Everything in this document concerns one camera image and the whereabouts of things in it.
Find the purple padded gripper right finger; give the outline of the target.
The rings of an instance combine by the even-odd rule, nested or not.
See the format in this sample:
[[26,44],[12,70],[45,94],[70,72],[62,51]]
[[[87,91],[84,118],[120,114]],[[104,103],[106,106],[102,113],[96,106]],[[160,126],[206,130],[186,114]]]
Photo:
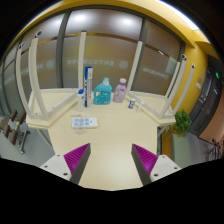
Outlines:
[[131,154],[144,186],[180,170],[166,155],[157,156],[136,144],[132,145]]

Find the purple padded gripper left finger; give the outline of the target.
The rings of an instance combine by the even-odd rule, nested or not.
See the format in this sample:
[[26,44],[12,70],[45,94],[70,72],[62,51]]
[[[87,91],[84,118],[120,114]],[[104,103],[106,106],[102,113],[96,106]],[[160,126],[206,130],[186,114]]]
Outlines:
[[52,156],[40,168],[74,184],[79,184],[90,154],[90,144],[87,143],[64,155]]

